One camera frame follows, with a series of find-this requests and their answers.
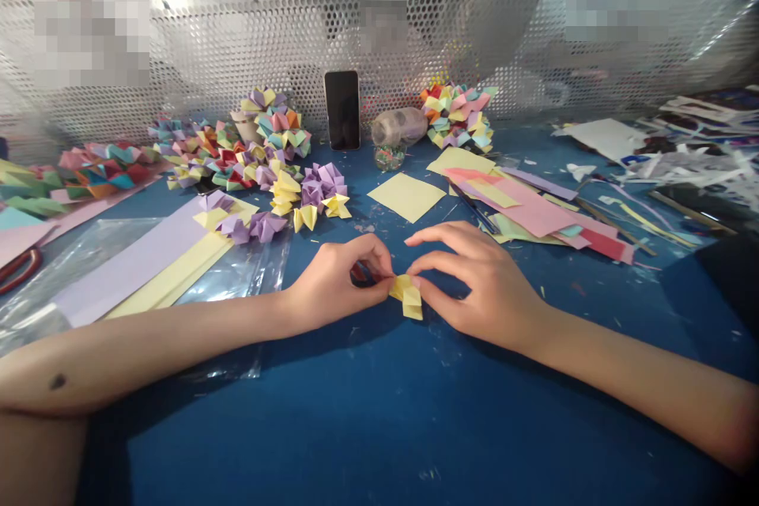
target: perforated metal backdrop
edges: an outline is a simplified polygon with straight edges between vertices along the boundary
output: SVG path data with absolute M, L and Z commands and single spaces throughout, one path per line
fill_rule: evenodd
M 418 106 L 433 77 L 497 85 L 491 119 L 609 115 L 756 70 L 757 0 L 668 0 L 660 43 L 566 42 L 566 0 L 407 0 L 406 50 L 368 54 L 361 0 L 151 0 L 150 84 L 43 89 L 33 72 L 33 0 L 1 0 L 0 135 L 22 163 L 61 145 L 147 142 L 160 111 L 228 118 L 254 85 L 287 92 L 326 129 L 323 74 L 356 69 L 362 119 Z M 41 144 L 52 141 L 54 144 Z

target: plastic sheet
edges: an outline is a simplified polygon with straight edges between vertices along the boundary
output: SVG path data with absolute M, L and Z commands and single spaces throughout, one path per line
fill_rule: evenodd
M 0 308 L 0 357 L 40 338 L 68 330 L 70 326 L 66 318 L 50 304 L 50 299 L 126 249 L 159 221 L 160 218 L 98 220 Z M 254 296 L 279 290 L 291 235 L 290 229 L 286 228 L 269 244 L 255 241 L 233 247 L 175 304 Z M 258 377 L 261 350 L 257 348 L 253 353 L 255 357 L 245 365 L 236 362 L 220 368 L 218 363 L 211 362 L 200 364 L 189 373 L 193 381 Z

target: blue table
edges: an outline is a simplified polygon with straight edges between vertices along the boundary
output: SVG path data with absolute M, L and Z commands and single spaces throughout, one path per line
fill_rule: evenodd
M 523 165 L 527 171 L 567 187 L 574 180 L 560 168 L 569 162 L 608 172 L 601 157 L 551 138 L 544 126 L 499 130 L 496 141 L 504 154 L 537 162 Z M 404 171 L 445 188 L 425 170 L 438 151 L 424 140 L 410 152 Z M 446 216 L 467 219 L 463 206 L 449 213 L 452 197 L 414 225 L 366 197 L 392 176 L 377 171 L 368 147 L 332 153 L 319 146 L 301 163 L 312 159 L 334 160 L 346 175 L 353 219 L 321 217 L 313 234 L 293 236 L 285 286 L 316 253 L 312 240 L 345 242 L 373 231 L 400 274 L 436 248 L 409 249 L 406 237 Z M 601 194 L 612 192 L 602 184 L 583 189 L 583 196 Z M 105 217 L 164 216 L 192 195 L 158 183 Z M 568 247 L 505 247 L 551 304 L 759 380 L 756 344 L 693 256 L 655 237 L 650 244 L 659 256 L 638 252 L 636 259 L 661 271 Z M 455 279 L 433 280 L 450 294 L 465 292 Z M 248 362 L 256 350 L 220 361 Z M 171 378 L 94 417 L 78 503 L 694 504 L 732 480 L 621 403 L 466 338 L 427 307 L 418 323 L 388 299 L 322 330 L 268 343 L 262 354 L 258 379 Z

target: white paper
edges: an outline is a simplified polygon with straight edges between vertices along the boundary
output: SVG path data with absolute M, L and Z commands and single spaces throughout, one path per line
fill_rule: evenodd
M 567 126 L 565 130 L 576 140 L 617 162 L 646 145 L 645 134 L 614 119 Z

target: smartphone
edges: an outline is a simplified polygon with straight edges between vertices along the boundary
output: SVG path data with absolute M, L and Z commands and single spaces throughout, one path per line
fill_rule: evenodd
M 328 71 L 324 74 L 327 121 L 333 150 L 357 150 L 361 146 L 358 113 L 358 72 Z

